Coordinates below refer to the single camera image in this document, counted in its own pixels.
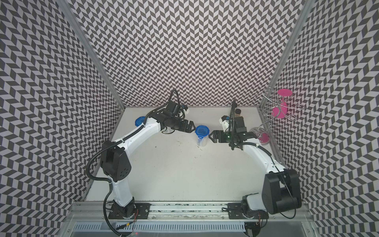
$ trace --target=clear plastic container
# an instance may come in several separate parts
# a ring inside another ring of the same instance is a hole
[[[208,141],[209,128],[204,125],[199,125],[196,127],[195,133],[197,135],[197,145],[205,146]]]
[[[208,137],[203,137],[203,138],[198,137],[196,144],[198,146],[205,146],[207,144],[207,141],[208,141]]]

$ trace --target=metal frame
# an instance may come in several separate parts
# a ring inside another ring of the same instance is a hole
[[[271,96],[271,93],[273,91],[273,88],[274,88],[276,82],[279,79],[280,74],[283,71],[284,65],[286,64],[286,62],[290,56],[290,53],[291,53],[293,47],[295,46],[295,43],[299,37],[299,34],[300,34],[304,24],[306,23],[306,21],[308,19],[308,15],[309,15],[310,11],[312,10],[314,3],[315,3],[315,0],[306,0],[304,3],[304,6],[300,12],[299,18],[295,23],[295,27],[293,28],[293,31],[290,35],[290,38],[288,39],[288,42],[284,48],[283,54],[280,57],[280,60],[279,60],[278,66],[275,69],[274,75],[272,76],[272,78],[271,78],[271,80],[267,86],[269,88],[269,91],[268,91],[268,97],[269,98]],[[263,98],[259,107],[264,108],[266,103],[267,103],[267,99]]]
[[[88,38],[85,36],[81,26],[77,22],[77,19],[74,16],[74,14],[72,13],[71,8],[68,5],[67,1],[66,0],[56,0],[56,3],[58,4],[60,10],[63,12],[65,19],[69,22],[71,28],[74,30],[76,36],[79,38],[79,42],[81,42],[85,51],[88,53],[88,56],[91,58],[93,64],[95,65],[97,71],[99,72],[102,80],[106,84],[110,93],[113,95],[117,104],[119,104],[119,106],[122,109],[124,109],[125,108],[124,102],[121,100],[119,94],[117,93],[116,89],[114,88],[112,81],[110,80],[108,74],[105,72],[105,69],[104,69],[103,65],[101,64],[99,58],[97,57],[95,50],[91,46]]]
[[[164,202],[152,201],[149,217],[146,220],[138,220],[138,223],[152,224],[169,224],[169,223],[244,223],[244,222],[257,222],[258,219],[237,219],[230,220],[228,213],[221,210],[222,207],[227,207],[227,203],[239,203],[235,201],[187,201],[187,202]],[[285,215],[292,216],[294,211],[285,212]],[[269,215],[269,222],[301,222],[307,237],[319,237],[319,235],[310,235],[317,233],[313,222],[312,215],[310,214],[307,205],[302,205],[301,208],[296,210],[296,217],[294,219],[287,219],[281,214]],[[68,237],[75,230],[74,227],[77,223],[99,223],[105,224],[103,216],[103,202],[98,201],[85,201],[74,202],[70,213],[64,220],[64,223],[58,233],[58,237]],[[110,220],[113,224],[124,224],[123,220]]]

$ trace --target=small jar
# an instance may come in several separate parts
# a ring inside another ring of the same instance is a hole
[[[234,111],[234,113],[235,113],[235,116],[236,116],[236,117],[241,116],[241,110],[240,110],[240,109],[236,109],[236,110]]]

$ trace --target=cable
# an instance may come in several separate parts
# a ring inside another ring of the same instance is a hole
[[[268,156],[270,156],[270,159],[271,159],[271,161],[273,162],[273,165],[275,166],[275,168],[276,168],[276,170],[278,171],[279,175],[282,177],[282,180],[283,180],[283,182],[284,182],[284,185],[285,185],[285,187],[287,188],[287,191],[288,191],[288,193],[289,193],[290,196],[291,196],[291,200],[292,200],[292,202],[293,202],[293,205],[296,206],[295,201],[293,200],[292,194],[291,194],[291,192],[290,192],[290,189],[288,188],[287,183],[286,183],[286,181],[284,180],[284,177],[282,176],[282,174],[281,174],[281,172],[279,171],[278,167],[275,165],[271,153],[270,153],[268,150],[266,150],[264,147],[259,146],[259,145],[257,145],[256,143],[252,143],[252,142],[242,142],[242,143],[238,144],[238,146],[240,146],[240,145],[251,145],[251,146],[255,146],[256,148],[259,148],[259,149],[263,150]],[[293,218],[295,218],[295,216],[296,216],[296,208],[295,208],[295,213],[293,214],[293,217],[287,217],[287,216],[285,216],[285,215],[284,215],[283,213],[281,213],[281,212],[280,212],[280,214],[281,214],[282,216],[284,216],[285,218],[287,218],[287,219],[293,219]]]
[[[179,117],[179,118],[180,118],[181,120],[184,120],[185,117],[186,117],[186,115],[185,115],[185,113],[184,113],[184,109],[182,108],[182,105],[180,104],[179,93],[178,93],[178,91],[175,90],[175,89],[171,90],[171,92],[175,92],[175,94],[176,94],[176,99],[178,100],[178,105],[180,106],[180,109],[181,109],[181,111],[182,111],[182,116],[183,116],[183,118],[182,118],[182,117]]]
[[[236,109],[236,102],[233,100],[232,107],[230,109],[230,115],[229,115],[229,128],[230,128],[230,139],[229,146],[234,149],[235,142],[234,142],[234,128],[235,128],[235,109]]]
[[[134,213],[134,220],[133,220],[132,232],[133,232],[133,230],[134,230],[134,225],[135,225],[135,223],[136,223],[136,221],[137,221],[137,215],[138,215],[138,209],[137,209],[137,214]]]
[[[123,229],[123,228],[125,228],[125,227],[128,227],[128,226],[131,225],[131,224],[133,224],[133,221],[128,222],[128,223],[126,223],[126,224],[123,224],[123,225],[117,227],[116,230]]]
[[[268,219],[266,219],[266,222],[264,225],[261,225],[261,229],[267,225],[267,221],[268,221]]]
[[[174,133],[174,131],[172,131],[172,132],[169,132],[169,133],[164,133],[164,132],[162,132],[163,134],[172,134],[172,133]]]
[[[95,159],[97,158],[97,157],[99,157],[100,155],[101,155],[101,153],[103,153],[104,151],[107,151],[107,150],[109,150],[109,149],[111,149],[111,148],[114,148],[114,147],[116,147],[118,144],[120,144],[120,143],[122,143],[122,140],[120,140],[120,141],[118,141],[118,142],[116,142],[116,143],[113,143],[112,145],[110,145],[109,147],[107,147],[107,148],[104,148],[104,149],[102,149],[102,150],[100,150],[98,153],[96,153],[93,157],[92,157],[92,159],[87,163],[87,166],[86,166],[86,175],[90,178],[90,179],[92,179],[92,180],[97,180],[97,181],[107,181],[108,183],[112,183],[112,180],[110,180],[109,178],[100,178],[100,177],[95,177],[95,176],[93,176],[92,174],[91,174],[91,172],[90,172],[90,168],[91,168],[91,164],[95,161]]]
[[[153,109],[152,111],[148,112],[147,115],[145,116],[145,119],[143,120],[143,124],[146,124],[148,116],[153,113],[154,111],[160,110],[161,108],[165,107],[168,103],[166,102],[165,104],[159,106],[158,108]]]
[[[129,234],[127,235],[124,235],[120,232],[118,232],[117,230],[114,229],[114,227],[111,225],[111,223],[109,222],[108,220],[108,216],[106,214],[106,208],[105,208],[105,205],[106,205],[106,201],[108,200],[108,197],[109,195],[112,193],[112,189],[113,189],[113,186],[112,184],[109,184],[109,192],[108,194],[105,196],[105,199],[104,199],[104,202],[103,202],[103,213],[104,213],[104,219],[105,219],[105,222],[106,224],[108,225],[108,227],[113,231],[113,233],[115,233],[116,235],[118,235],[119,237],[127,237],[131,234],[131,232],[129,232]]]

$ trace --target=vent grille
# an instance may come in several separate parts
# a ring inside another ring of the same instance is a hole
[[[101,229],[102,222],[78,222],[74,226],[75,231],[96,231]]]
[[[117,227],[126,222],[117,223]],[[131,231],[133,225],[129,225],[121,231]],[[135,223],[134,231],[139,232],[244,232],[245,227],[239,222],[160,222],[160,223]]]
[[[116,226],[126,224],[127,222],[119,221]],[[133,224],[119,229],[120,232],[131,232]],[[77,222],[73,231],[76,232],[107,232],[111,231],[105,222]],[[210,221],[140,221],[134,224],[133,231],[138,232],[162,232],[162,233],[189,233],[189,232],[244,232],[243,222],[210,222]]]

